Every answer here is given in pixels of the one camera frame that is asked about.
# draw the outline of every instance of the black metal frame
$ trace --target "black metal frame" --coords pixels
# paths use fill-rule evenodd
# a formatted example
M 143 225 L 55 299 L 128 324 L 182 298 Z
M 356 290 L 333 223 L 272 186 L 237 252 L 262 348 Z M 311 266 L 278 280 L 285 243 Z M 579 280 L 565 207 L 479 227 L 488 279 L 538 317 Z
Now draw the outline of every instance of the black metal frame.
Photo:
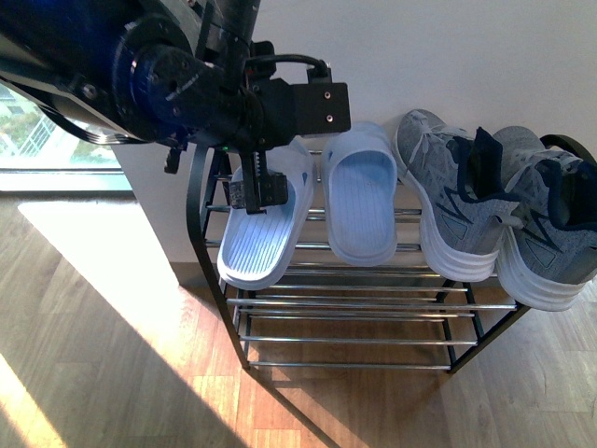
M 512 305 L 479 305 L 475 301 L 475 295 L 473 287 L 468 283 L 463 283 L 462 288 L 455 287 L 456 282 L 452 280 L 445 280 L 442 287 L 426 287 L 425 290 L 433 290 L 437 292 L 435 299 L 431 299 L 431 302 L 427 302 L 424 305 L 402 305 L 403 308 L 395 308 L 393 315 L 401 315 L 400 313 L 407 315 L 423 315 L 425 316 L 424 310 L 436 309 L 436 313 L 445 314 L 445 318 L 437 318 L 437 322 L 441 322 L 444 339 L 439 341 L 401 341 L 401 340 L 352 340 L 352 339 L 329 339 L 329 338 L 272 338 L 272 337 L 255 337 L 252 335 L 252 319 L 254 314 L 258 314 L 259 310 L 264 305 L 271 305 L 272 301 L 268 299 L 260 299 L 259 295 L 255 291 L 242 291 L 238 290 L 236 298 L 227 298 L 227 285 L 223 282 L 218 282 L 217 273 L 215 271 L 214 264 L 208 253 L 208 247 L 217 247 L 217 242 L 208 242 L 205 239 L 207 228 L 209 225 L 210 215 L 214 211 L 224 211 L 226 207 L 213 205 L 215 192 L 218 184 L 222 184 L 226 199 L 229 201 L 228 183 L 231 180 L 231 169 L 229 162 L 229 155 L 221 150 L 215 150 L 212 158 L 211 165 L 208 170 L 207 188 L 201 200 L 201 181 L 203 179 L 203 173 L 205 170 L 205 163 L 207 160 L 207 154 L 205 151 L 196 150 L 195 156 L 192 162 L 190 181 L 188 186 L 187 194 L 187 229 L 188 234 L 193 244 L 193 248 L 197 254 L 197 258 L 203 269 L 207 283 L 214 294 L 215 303 L 218 311 L 221 314 L 224 326 L 229 334 L 230 340 L 234 350 L 239 358 L 241 365 L 244 369 L 250 367 L 322 367 L 322 368 L 358 368 L 358 369 L 409 369 L 409 370 L 443 370 L 450 373 L 455 373 L 460 370 L 468 361 L 475 357 L 480 351 L 487 347 L 495 338 L 497 338 L 502 332 L 513 325 L 518 319 L 520 319 L 528 310 L 529 307 L 520 303 L 514 303 Z M 402 211 L 407 219 L 412 218 L 413 213 L 411 210 Z M 315 244 L 311 248 L 322 248 L 325 245 Z M 413 247 L 405 245 L 403 247 L 406 250 L 413 250 Z M 434 276 L 433 273 L 428 273 L 425 276 Z M 464 293 L 466 298 L 465 305 L 452 305 L 445 304 L 445 299 L 451 292 Z M 296 302 L 292 301 L 280 301 L 281 304 L 296 305 Z M 323 302 L 324 306 L 330 305 L 330 303 Z M 310 305 L 318 306 L 317 302 L 312 302 Z M 383 309 L 392 309 L 391 305 L 381 305 Z M 413 310 L 419 309 L 417 313 L 413 313 Z M 476 334 L 475 341 L 456 341 L 452 338 L 452 328 L 449 317 L 451 316 L 448 312 L 451 310 L 457 311 L 468 311 L 466 314 L 458 315 L 460 317 L 470 318 L 473 329 Z M 504 310 L 506 314 L 490 329 L 486 330 L 479 317 L 479 311 L 482 310 Z M 342 316 L 346 314 L 346 305 L 340 307 L 339 311 L 335 311 L 336 316 Z M 286 312 L 287 318 L 301 319 L 301 313 L 297 315 L 289 315 Z M 309 315 L 311 319 L 325 319 L 325 320 L 341 320 L 337 317 L 330 315 L 317 314 Z M 358 317 L 358 320 L 367 320 L 367 311 Z M 392 321 L 399 321 L 402 317 L 395 317 Z M 271 362 L 271 361 L 250 361 L 249 360 L 249 347 L 251 343 L 397 343 L 397 344 L 412 344 L 412 345 L 432 345 L 432 346 L 443 346 L 446 349 L 446 354 L 450 360 L 447 365 L 419 365 L 419 364 L 369 364 L 369 363 L 321 363 L 321 362 Z M 455 346 L 469 346 L 463 354 L 460 356 L 456 355 Z

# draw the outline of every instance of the sneaker tongue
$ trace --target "sneaker tongue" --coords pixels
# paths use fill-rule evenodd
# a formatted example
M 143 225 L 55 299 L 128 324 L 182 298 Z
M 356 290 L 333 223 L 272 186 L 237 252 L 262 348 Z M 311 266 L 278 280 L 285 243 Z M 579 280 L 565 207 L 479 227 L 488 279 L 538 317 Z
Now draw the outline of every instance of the sneaker tongue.
M 597 225 L 597 166 L 583 161 L 563 173 L 556 161 L 541 161 L 537 169 L 549 187 L 548 214 L 556 227 Z
M 597 222 L 597 166 L 581 162 L 571 178 L 571 206 L 569 226 Z
M 459 185 L 464 184 L 465 190 L 469 195 L 472 192 L 471 196 L 476 199 L 503 192 L 499 170 L 502 164 L 502 145 L 482 128 L 477 129 L 472 145 L 460 137 L 454 137 L 454 140 L 459 143 Z

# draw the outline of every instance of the white sole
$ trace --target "white sole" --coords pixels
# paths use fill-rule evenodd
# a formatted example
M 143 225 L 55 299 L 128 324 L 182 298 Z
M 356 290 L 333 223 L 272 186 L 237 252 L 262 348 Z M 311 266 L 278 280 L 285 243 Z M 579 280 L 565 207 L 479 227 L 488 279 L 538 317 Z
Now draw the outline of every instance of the white sole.
M 457 282 L 481 282 L 493 273 L 498 251 L 486 255 L 461 252 L 450 247 L 439 233 L 433 214 L 433 207 L 424 187 L 408 172 L 400 157 L 397 145 L 397 131 L 394 137 L 398 177 L 407 187 L 414 190 L 421 202 L 421 249 L 429 267 L 443 277 Z
M 567 285 L 543 278 L 531 271 L 516 244 L 512 229 L 506 229 L 496 263 L 502 288 L 515 300 L 542 311 L 565 311 L 585 286 Z

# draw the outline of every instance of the wooden floor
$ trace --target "wooden floor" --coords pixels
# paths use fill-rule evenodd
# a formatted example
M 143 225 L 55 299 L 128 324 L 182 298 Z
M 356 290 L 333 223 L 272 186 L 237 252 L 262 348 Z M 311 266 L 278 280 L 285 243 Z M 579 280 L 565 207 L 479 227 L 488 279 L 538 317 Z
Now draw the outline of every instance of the wooden floor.
M 597 299 L 454 375 L 240 369 L 133 203 L 0 200 L 0 447 L 594 447 Z

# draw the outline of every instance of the shoelace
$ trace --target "shoelace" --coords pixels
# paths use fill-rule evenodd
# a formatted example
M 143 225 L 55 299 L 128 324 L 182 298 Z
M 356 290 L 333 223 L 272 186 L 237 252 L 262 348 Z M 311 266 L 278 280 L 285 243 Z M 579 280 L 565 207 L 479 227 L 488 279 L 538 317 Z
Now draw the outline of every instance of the shoelace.
M 445 137 L 463 137 L 463 138 L 470 138 L 468 133 L 461 128 L 456 128 L 453 126 L 429 126 L 429 122 L 427 117 L 423 114 L 413 114 L 413 117 L 417 119 L 421 124 L 422 134 L 421 138 L 415 145 L 414 149 L 412 150 L 412 154 L 410 154 L 409 163 L 407 165 L 407 172 L 410 169 L 410 166 L 414 162 L 417 154 L 421 150 L 423 152 L 423 168 L 425 167 L 427 153 L 429 152 L 430 147 L 435 145 L 440 145 L 442 147 L 446 146 Z

